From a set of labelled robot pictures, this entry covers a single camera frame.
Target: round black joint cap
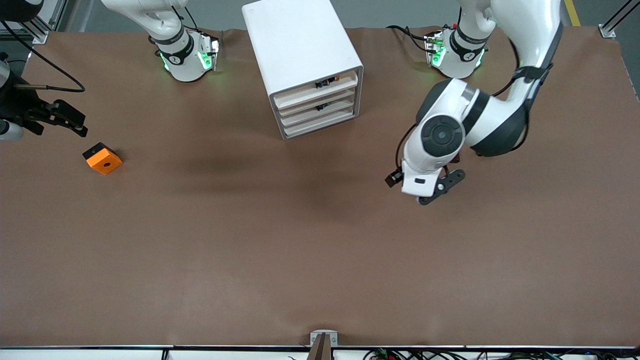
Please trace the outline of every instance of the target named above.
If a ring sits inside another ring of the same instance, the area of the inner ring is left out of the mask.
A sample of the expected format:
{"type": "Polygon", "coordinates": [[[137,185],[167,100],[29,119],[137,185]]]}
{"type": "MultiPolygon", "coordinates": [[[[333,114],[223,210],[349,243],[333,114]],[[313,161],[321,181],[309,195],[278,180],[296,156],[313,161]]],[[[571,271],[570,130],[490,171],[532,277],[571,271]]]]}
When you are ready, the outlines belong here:
{"type": "Polygon", "coordinates": [[[458,150],[462,144],[463,129],[454,118],[438,115],[427,120],[420,135],[424,150],[440,158],[458,150]]]}

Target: brown tabletop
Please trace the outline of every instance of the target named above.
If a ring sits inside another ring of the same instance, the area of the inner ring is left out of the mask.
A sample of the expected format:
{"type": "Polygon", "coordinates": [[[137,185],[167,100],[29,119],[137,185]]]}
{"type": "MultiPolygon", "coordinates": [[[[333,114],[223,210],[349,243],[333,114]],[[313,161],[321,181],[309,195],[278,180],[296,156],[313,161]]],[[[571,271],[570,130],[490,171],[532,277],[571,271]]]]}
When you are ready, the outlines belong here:
{"type": "MultiPolygon", "coordinates": [[[[87,91],[41,96],[85,113],[89,136],[0,145],[0,345],[290,345],[318,328],[363,345],[636,345],[640,106],[619,45],[566,28],[525,145],[465,149],[466,180],[421,207],[383,180],[444,77],[398,32],[348,33],[361,116],[291,141],[245,31],[224,32],[220,71],[196,83],[144,33],[51,34],[38,49],[87,91]],[[82,157],[97,142],[125,160],[108,176],[82,157]]],[[[514,67],[496,33],[469,81],[494,92],[514,67]]],[[[70,86],[33,56],[25,78],[70,86]]]]}

